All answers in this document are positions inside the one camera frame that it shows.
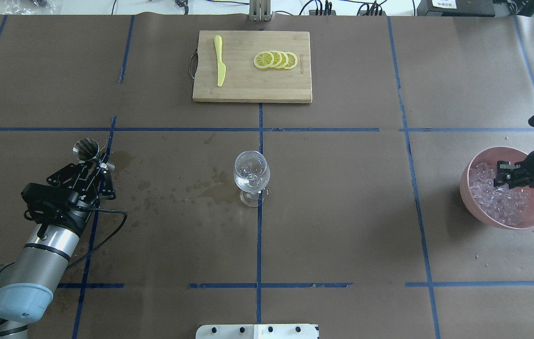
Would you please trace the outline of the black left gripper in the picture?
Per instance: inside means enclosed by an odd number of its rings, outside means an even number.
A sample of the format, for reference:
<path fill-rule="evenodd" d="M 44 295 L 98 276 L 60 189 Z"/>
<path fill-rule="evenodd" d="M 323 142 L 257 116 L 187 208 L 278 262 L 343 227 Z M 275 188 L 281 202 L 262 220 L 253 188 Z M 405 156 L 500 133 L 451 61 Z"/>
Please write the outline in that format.
<path fill-rule="evenodd" d="M 105 153 L 96 155 L 91 162 L 103 164 L 103 168 L 95 164 L 71 163 L 47 177 L 47 184 L 73 189 L 80 194 L 79 200 L 83 202 L 116 199 L 111 174 L 115 165 L 105 162 Z"/>

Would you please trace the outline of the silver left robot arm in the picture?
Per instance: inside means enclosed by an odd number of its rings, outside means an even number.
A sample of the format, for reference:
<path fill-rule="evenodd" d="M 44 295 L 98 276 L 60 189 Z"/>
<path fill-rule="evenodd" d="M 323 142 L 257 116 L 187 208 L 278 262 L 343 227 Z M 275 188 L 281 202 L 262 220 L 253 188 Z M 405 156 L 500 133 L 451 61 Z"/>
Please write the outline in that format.
<path fill-rule="evenodd" d="M 0 265 L 0 339 L 25 339 L 54 299 L 71 257 L 102 200 L 114 200 L 110 154 L 80 159 L 21 192 L 35 228 L 17 260 Z"/>

